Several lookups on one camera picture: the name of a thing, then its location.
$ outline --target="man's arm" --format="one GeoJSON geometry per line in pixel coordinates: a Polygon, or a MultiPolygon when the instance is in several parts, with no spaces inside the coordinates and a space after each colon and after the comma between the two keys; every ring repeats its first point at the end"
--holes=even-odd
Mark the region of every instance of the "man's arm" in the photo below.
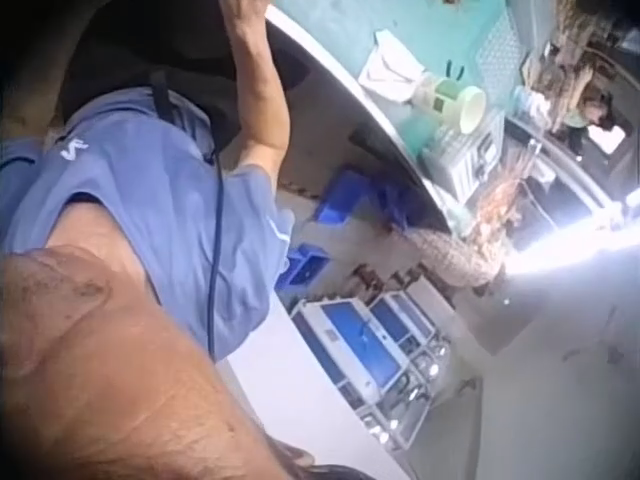
{"type": "Polygon", "coordinates": [[[2,140],[46,135],[76,45],[94,13],[107,1],[78,2],[42,34],[3,92],[2,140]]]}
{"type": "Polygon", "coordinates": [[[240,166],[257,165],[275,192],[289,147],[290,120],[282,83],[267,41],[268,0],[222,0],[237,69],[238,109],[245,144],[240,166]]]}

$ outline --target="white container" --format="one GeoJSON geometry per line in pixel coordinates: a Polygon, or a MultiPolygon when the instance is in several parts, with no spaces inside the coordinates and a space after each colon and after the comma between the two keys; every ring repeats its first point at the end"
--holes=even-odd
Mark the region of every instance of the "white container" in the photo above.
{"type": "Polygon", "coordinates": [[[487,109],[487,95],[478,87],[463,87],[429,72],[422,77],[411,102],[465,135],[478,128],[487,109]]]}

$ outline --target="blue screen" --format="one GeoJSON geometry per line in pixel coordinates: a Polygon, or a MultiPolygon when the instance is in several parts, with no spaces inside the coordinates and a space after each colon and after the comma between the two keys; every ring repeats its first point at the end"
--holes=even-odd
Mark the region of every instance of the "blue screen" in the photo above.
{"type": "Polygon", "coordinates": [[[385,300],[377,301],[371,307],[371,313],[376,316],[378,321],[396,343],[400,343],[404,337],[409,335],[409,329],[402,320],[398,318],[385,300]]]}
{"type": "Polygon", "coordinates": [[[400,371],[400,365],[366,319],[348,302],[323,305],[322,310],[378,386],[385,388],[400,371]]]}
{"type": "Polygon", "coordinates": [[[436,331],[431,324],[431,319],[419,308],[413,300],[408,300],[404,295],[396,294],[393,299],[397,302],[398,306],[406,313],[411,321],[414,323],[418,330],[422,332],[427,340],[431,338],[431,335],[436,331]]]}

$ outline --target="table edge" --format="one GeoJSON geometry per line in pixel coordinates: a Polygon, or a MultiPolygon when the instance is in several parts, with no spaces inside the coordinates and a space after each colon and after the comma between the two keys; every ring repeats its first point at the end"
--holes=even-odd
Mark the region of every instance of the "table edge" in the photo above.
{"type": "Polygon", "coordinates": [[[373,99],[366,93],[358,81],[347,71],[338,60],[329,53],[309,32],[300,26],[295,20],[274,5],[267,9],[267,20],[291,40],[304,48],[322,67],[324,67],[347,91],[364,107],[376,123],[387,134],[393,145],[398,149],[410,174],[425,188],[432,201],[440,210],[450,231],[454,231],[454,224],[447,215],[447,204],[438,192],[438,187],[425,178],[412,163],[413,156],[409,152],[396,127],[387,118],[384,112],[373,99]]]}

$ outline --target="white cloth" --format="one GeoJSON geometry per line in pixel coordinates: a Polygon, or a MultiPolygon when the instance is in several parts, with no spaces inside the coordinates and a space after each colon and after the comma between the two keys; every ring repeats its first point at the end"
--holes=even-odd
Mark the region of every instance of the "white cloth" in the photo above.
{"type": "Polygon", "coordinates": [[[425,71],[423,65],[389,30],[375,33],[376,47],[358,82],[394,102],[411,99],[425,71]]]}

